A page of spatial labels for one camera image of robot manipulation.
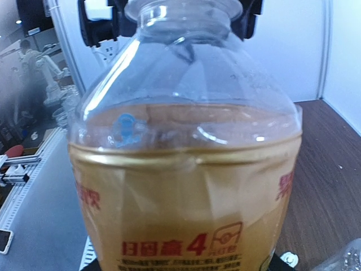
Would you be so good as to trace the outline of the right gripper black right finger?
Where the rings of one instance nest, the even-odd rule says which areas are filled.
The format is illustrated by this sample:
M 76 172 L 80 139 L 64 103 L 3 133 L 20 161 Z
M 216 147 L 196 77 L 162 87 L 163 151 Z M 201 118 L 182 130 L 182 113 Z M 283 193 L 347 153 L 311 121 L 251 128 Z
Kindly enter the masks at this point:
M 291 268 L 287 263 L 280 259 L 280 256 L 274 255 L 271 259 L 270 265 L 267 268 L 268 271 L 295 271 L 295 268 Z

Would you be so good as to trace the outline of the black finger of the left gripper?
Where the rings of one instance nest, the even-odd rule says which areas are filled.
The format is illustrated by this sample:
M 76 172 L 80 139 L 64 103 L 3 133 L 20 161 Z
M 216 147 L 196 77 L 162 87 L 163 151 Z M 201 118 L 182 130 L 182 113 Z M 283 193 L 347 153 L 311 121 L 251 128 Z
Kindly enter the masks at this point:
M 242 41 L 253 37 L 257 16 L 262 14 L 263 0 L 239 0 L 242 13 L 232 19 L 231 29 Z

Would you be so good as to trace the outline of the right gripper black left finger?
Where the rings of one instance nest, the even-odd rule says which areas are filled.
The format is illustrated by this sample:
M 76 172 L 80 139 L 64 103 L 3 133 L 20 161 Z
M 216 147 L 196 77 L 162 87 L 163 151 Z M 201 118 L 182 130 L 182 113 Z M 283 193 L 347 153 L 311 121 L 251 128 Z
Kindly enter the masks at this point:
M 98 259 L 94 259 L 90 264 L 81 269 L 81 271 L 102 271 Z

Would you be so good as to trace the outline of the white cap of clear bottle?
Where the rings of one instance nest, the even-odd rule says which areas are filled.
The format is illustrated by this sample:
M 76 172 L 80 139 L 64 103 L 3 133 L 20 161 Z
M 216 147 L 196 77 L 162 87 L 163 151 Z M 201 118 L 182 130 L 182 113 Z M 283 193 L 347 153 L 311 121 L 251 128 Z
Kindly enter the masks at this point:
M 299 262 L 299 257 L 292 252 L 286 252 L 281 255 L 280 259 L 287 263 L 291 268 L 295 268 Z

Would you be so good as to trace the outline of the clear plastic bottle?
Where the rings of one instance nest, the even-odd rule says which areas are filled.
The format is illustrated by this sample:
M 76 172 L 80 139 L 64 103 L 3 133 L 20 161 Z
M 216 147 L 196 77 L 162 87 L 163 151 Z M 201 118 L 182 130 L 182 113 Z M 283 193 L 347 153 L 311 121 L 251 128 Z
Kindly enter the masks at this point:
M 360 271 L 360 238 L 351 241 L 332 257 L 316 266 L 317 271 Z

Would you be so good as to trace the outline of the amber tea bottle red label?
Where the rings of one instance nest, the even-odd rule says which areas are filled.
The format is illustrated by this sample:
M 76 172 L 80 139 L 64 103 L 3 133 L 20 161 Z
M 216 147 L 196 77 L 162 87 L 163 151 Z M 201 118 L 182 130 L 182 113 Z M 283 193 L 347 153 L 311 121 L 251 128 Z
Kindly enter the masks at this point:
M 101 270 L 267 270 L 302 112 L 244 49 L 240 1 L 125 1 L 135 34 L 68 151 Z

